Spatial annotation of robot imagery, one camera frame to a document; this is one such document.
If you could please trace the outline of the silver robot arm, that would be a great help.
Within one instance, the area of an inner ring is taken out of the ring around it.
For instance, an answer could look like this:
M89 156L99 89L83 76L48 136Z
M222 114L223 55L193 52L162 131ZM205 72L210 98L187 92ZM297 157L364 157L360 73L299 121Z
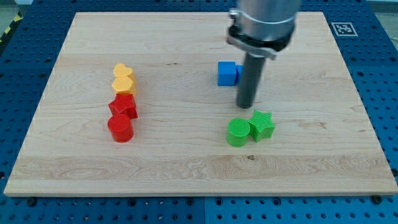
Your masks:
M301 0L239 0L229 10L233 20L227 43L255 57L274 60L288 46Z

